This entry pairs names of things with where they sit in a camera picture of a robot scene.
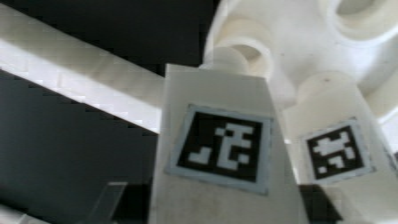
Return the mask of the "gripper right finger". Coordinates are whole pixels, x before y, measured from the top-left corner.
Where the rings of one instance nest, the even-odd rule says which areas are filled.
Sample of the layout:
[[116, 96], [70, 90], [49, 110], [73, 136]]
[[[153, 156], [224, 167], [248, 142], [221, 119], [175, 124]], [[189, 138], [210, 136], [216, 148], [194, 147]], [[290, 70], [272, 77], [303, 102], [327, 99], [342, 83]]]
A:
[[322, 187], [319, 185], [301, 185], [299, 189], [310, 224], [338, 224], [338, 222], [343, 220], [343, 217]]

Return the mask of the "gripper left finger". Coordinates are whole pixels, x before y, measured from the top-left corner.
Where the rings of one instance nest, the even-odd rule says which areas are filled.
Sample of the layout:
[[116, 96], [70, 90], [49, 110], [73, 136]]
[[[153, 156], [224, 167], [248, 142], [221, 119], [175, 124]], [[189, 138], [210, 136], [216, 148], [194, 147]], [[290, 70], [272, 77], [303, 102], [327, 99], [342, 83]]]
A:
[[82, 224], [148, 224], [150, 185], [109, 182]]

